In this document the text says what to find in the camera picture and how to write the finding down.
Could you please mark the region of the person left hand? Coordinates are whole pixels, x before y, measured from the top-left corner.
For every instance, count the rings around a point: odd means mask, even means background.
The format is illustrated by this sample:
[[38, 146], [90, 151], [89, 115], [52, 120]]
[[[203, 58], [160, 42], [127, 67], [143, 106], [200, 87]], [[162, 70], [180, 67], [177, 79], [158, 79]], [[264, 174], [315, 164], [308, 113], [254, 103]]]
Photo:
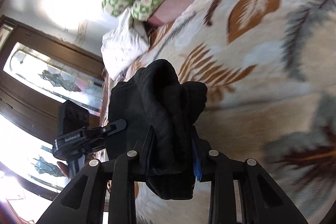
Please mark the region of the person left hand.
[[64, 174], [64, 176], [70, 178], [70, 167], [61, 161], [57, 161], [57, 165], [60, 168], [61, 172]]

